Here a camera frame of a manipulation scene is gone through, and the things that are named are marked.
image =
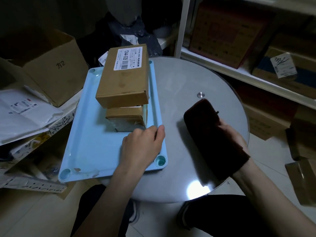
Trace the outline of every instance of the light blue plastic tray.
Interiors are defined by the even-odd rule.
[[[149,104],[147,126],[162,124],[153,61],[149,62]],[[78,103],[64,158],[58,174],[60,182],[113,175],[119,164],[122,140],[129,132],[116,132],[105,119],[95,99],[103,67],[93,68],[88,75]],[[165,141],[155,161],[146,169],[159,170],[168,163]]]

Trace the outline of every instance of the shoe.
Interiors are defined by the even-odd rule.
[[[132,200],[133,201],[133,210],[134,213],[133,215],[130,217],[130,221],[129,224],[130,225],[134,225],[137,223],[138,219],[139,219],[139,202]]]
[[[191,228],[186,224],[186,222],[184,220],[184,214],[186,213],[186,211],[187,211],[187,209],[188,209],[190,204],[191,204],[191,201],[184,202],[184,204],[180,208],[180,210],[179,210],[179,212],[177,214],[177,217],[176,217],[177,225],[180,228],[187,229],[187,230],[191,230]]]

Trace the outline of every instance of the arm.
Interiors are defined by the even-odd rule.
[[[221,124],[221,128],[250,155],[243,137],[223,120]],[[232,178],[277,236],[316,236],[316,225],[286,198],[253,159],[250,158]]]
[[[163,125],[158,129],[151,126],[145,131],[136,129],[124,137],[120,164],[74,237],[118,235],[128,200],[144,171],[160,152],[164,138]]]

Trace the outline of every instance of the bright light spot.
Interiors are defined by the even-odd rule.
[[[208,186],[202,186],[198,180],[191,182],[186,189],[186,195],[190,200],[206,195],[210,192],[210,188]]]

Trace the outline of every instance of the black pants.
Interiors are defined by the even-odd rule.
[[[71,232],[76,232],[105,190],[102,184],[86,191],[79,202],[77,217]],[[133,215],[130,200],[125,209],[119,237],[125,236],[129,218]],[[196,227],[213,237],[273,236],[247,197],[240,195],[207,195],[191,202],[184,216],[190,227]]]

